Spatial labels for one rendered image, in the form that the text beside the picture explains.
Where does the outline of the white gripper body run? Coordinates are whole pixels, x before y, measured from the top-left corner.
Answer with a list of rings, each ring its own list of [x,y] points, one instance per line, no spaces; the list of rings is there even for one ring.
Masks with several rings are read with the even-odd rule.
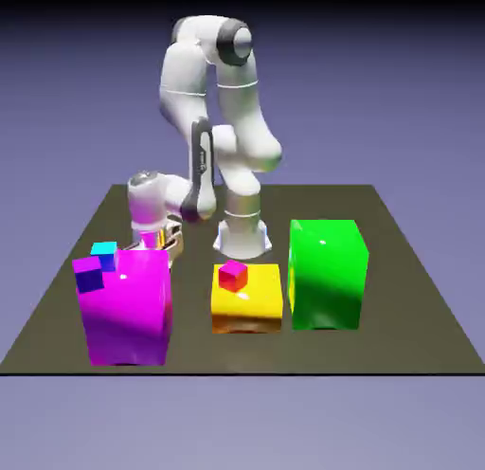
[[[165,242],[160,236],[149,238],[145,237],[123,247],[123,250],[165,251],[168,255],[169,268],[172,268],[173,263],[184,250],[184,241],[182,235],[174,235],[167,242]]]

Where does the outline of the small red cube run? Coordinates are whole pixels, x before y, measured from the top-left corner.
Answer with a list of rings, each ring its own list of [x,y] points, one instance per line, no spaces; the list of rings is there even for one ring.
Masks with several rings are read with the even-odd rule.
[[[218,270],[218,281],[221,288],[236,293],[248,282],[248,268],[242,262],[228,260]]]

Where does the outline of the small cyan cube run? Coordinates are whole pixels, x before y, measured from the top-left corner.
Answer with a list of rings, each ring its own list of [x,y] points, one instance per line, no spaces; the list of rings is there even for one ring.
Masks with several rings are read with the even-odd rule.
[[[92,244],[90,255],[98,257],[103,272],[114,272],[117,267],[117,242],[96,242]]]

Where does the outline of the small purple cube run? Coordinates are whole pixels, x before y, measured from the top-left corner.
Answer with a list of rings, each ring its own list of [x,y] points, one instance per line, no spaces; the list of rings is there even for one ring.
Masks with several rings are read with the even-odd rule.
[[[101,263],[98,257],[90,256],[72,261],[72,268],[80,293],[100,290],[104,287]]]

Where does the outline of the large magenta box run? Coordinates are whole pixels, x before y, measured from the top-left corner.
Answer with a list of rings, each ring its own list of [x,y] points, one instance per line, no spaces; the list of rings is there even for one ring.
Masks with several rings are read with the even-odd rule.
[[[172,327],[168,255],[159,250],[119,250],[104,287],[80,293],[88,356],[94,366],[165,364]]]

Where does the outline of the large yellow box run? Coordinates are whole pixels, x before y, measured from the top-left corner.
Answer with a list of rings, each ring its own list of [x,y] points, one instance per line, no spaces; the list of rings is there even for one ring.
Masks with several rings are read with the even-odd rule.
[[[248,282],[236,293],[219,286],[218,270],[222,264],[213,267],[210,312],[214,334],[269,334],[281,329],[283,296],[278,265],[245,265]]]

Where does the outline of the large green box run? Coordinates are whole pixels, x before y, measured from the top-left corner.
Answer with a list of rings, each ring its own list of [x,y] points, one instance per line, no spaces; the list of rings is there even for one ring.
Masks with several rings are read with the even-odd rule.
[[[356,330],[369,252],[353,220],[290,222],[288,300],[294,330]]]

